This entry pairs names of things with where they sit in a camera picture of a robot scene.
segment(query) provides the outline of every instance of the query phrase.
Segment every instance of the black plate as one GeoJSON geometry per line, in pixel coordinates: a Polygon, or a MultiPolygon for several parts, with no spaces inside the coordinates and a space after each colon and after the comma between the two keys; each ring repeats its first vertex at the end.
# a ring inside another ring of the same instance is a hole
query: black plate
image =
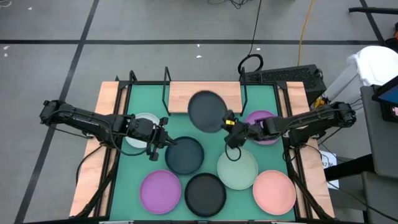
{"type": "Polygon", "coordinates": [[[223,209],[225,200],[225,186],[213,174],[198,174],[190,179],[185,188],[185,203],[200,217],[216,215],[223,209]]]}
{"type": "Polygon", "coordinates": [[[199,91],[189,100],[189,118],[195,127],[205,133],[221,130],[226,112],[224,100],[212,91],[199,91]]]}
{"type": "Polygon", "coordinates": [[[205,152],[201,144],[191,137],[179,137],[177,145],[168,146],[165,153],[166,164],[176,174],[191,174],[203,163],[205,152]]]}

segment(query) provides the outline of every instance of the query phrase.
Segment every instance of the plate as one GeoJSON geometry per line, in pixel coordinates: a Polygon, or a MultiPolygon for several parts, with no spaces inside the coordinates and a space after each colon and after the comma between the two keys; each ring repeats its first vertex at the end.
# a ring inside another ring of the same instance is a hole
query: plate
{"type": "Polygon", "coordinates": [[[177,145],[168,146],[165,153],[166,164],[176,174],[191,174],[203,163],[205,152],[201,144],[191,137],[175,139],[177,145]]]}
{"type": "Polygon", "coordinates": [[[151,172],[142,181],[139,199],[148,212],[156,215],[165,214],[178,204],[181,197],[179,179],[168,170],[151,172]]]}
{"type": "Polygon", "coordinates": [[[199,91],[189,100],[189,118],[197,129],[205,133],[221,130],[226,112],[224,100],[212,91],[199,91]]]}
{"type": "MultiPolygon", "coordinates": [[[[255,124],[257,119],[261,118],[271,118],[271,117],[276,117],[273,113],[266,111],[266,110],[256,110],[250,113],[247,118],[246,118],[246,123],[249,124],[255,124]]],[[[262,144],[262,145],[270,145],[274,144],[277,142],[279,139],[274,139],[274,140],[268,140],[268,141],[254,141],[255,143],[262,144]]]]}
{"type": "Polygon", "coordinates": [[[292,181],[277,170],[264,171],[256,178],[253,196],[258,206],[272,215],[287,213],[296,201],[292,181]]]}
{"type": "MultiPolygon", "coordinates": [[[[239,156],[237,149],[227,149],[230,158],[239,156]]],[[[254,156],[247,150],[241,148],[241,158],[238,161],[231,161],[222,153],[217,163],[217,173],[225,186],[233,190],[244,190],[254,183],[259,167],[254,156]]]]}
{"type": "MultiPolygon", "coordinates": [[[[150,114],[150,113],[140,113],[136,115],[136,119],[138,118],[145,118],[148,120],[151,120],[155,124],[159,124],[160,120],[157,118],[155,115],[150,114]]],[[[130,137],[126,137],[127,143],[129,143],[132,147],[136,147],[138,149],[144,149],[147,147],[147,143],[144,141],[140,141],[137,139],[133,139],[130,137]]]]}
{"type": "Polygon", "coordinates": [[[194,214],[211,217],[223,209],[226,190],[220,179],[209,173],[198,174],[185,188],[185,203],[194,214]]]}

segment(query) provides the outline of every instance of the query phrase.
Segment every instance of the white paper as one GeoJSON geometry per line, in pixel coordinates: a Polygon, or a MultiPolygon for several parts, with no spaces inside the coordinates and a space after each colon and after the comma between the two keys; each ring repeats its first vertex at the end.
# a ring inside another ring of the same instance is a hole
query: white paper
{"type": "MultiPolygon", "coordinates": [[[[330,152],[324,152],[324,151],[321,151],[321,150],[319,150],[319,151],[322,154],[322,166],[323,166],[324,169],[326,169],[328,167],[331,167],[331,166],[337,165],[337,159],[335,157],[336,154],[334,154],[334,153],[332,154],[330,152]]],[[[339,187],[338,180],[332,180],[331,183],[333,185],[335,185],[336,187],[339,187]]],[[[329,183],[328,183],[328,188],[336,189],[334,186],[330,185],[329,183]]]]}

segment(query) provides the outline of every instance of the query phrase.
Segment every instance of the yellow cable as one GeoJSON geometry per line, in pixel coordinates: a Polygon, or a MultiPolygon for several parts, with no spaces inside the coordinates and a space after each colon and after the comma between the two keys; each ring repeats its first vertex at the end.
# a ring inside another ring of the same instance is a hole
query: yellow cable
{"type": "Polygon", "coordinates": [[[315,2],[315,0],[311,0],[310,8],[308,9],[307,16],[305,17],[305,22],[304,22],[303,30],[301,31],[300,44],[298,45],[298,60],[297,60],[297,66],[300,65],[300,60],[301,60],[301,45],[302,45],[303,38],[304,38],[305,27],[307,26],[308,19],[310,18],[311,9],[312,9],[312,6],[313,6],[313,3],[314,3],[314,2],[315,2]]]}

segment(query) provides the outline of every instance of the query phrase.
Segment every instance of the green table surface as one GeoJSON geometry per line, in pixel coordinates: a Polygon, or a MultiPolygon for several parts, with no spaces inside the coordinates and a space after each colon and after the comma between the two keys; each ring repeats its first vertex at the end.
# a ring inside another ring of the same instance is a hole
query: green table surface
{"type": "MultiPolygon", "coordinates": [[[[244,121],[246,116],[255,110],[268,110],[277,114],[272,86],[250,85],[247,86],[247,91],[248,104],[240,120],[244,121]]],[[[152,113],[158,118],[162,118],[167,116],[167,112],[161,100],[162,85],[133,85],[128,113],[152,113]]],[[[193,214],[185,204],[183,196],[185,186],[196,174],[209,172],[217,175],[217,162],[224,151],[224,137],[227,132],[221,130],[214,134],[203,133],[193,126],[188,114],[185,113],[172,114],[169,117],[166,130],[169,132],[169,136],[174,139],[180,136],[195,138],[205,150],[205,159],[198,171],[190,175],[177,175],[182,185],[180,202],[171,212],[163,215],[154,215],[147,212],[139,200],[139,187],[145,176],[158,169],[168,170],[164,159],[166,148],[158,150],[159,160],[157,162],[150,161],[145,154],[136,157],[121,155],[110,220],[294,220],[293,209],[284,215],[271,215],[261,210],[254,201],[252,187],[246,190],[232,190],[226,187],[227,199],[225,206],[220,213],[213,217],[202,218],[193,214]]],[[[282,141],[270,146],[262,146],[246,141],[243,148],[256,158],[259,165],[259,174],[265,170],[279,170],[287,175],[286,163],[282,160],[282,141]]],[[[122,150],[138,152],[142,149],[133,148],[123,140],[122,150]]]]}

